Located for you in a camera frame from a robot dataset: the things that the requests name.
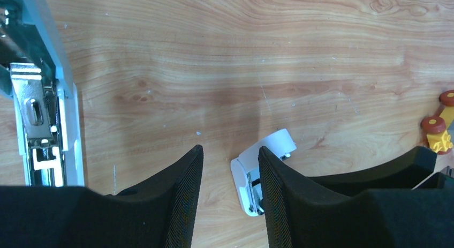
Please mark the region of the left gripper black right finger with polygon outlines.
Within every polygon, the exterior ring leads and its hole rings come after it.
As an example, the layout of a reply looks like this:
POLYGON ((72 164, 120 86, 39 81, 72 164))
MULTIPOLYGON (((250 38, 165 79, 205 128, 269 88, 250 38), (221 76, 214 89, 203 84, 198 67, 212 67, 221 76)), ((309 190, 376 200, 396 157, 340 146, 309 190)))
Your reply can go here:
POLYGON ((387 163, 306 177, 259 149, 270 247, 453 247, 453 169, 417 146, 387 163))

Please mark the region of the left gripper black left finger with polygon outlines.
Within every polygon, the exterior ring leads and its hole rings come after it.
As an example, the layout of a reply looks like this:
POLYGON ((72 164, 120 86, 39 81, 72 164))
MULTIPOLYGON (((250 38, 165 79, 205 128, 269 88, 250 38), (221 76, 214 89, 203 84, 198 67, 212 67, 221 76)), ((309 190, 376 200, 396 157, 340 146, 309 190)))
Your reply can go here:
POLYGON ((2 186, 1 247, 190 247, 203 148, 117 195, 2 186))

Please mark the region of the white stapler part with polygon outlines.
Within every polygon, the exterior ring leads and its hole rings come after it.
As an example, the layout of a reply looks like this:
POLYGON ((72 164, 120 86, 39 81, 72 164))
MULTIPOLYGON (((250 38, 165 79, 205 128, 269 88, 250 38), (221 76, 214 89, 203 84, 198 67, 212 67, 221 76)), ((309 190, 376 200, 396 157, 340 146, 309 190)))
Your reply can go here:
POLYGON ((290 158, 297 149, 288 130, 281 129, 257 141, 231 161, 230 168, 241 208, 251 217, 264 214, 258 160, 262 146, 269 148, 282 161, 290 158))

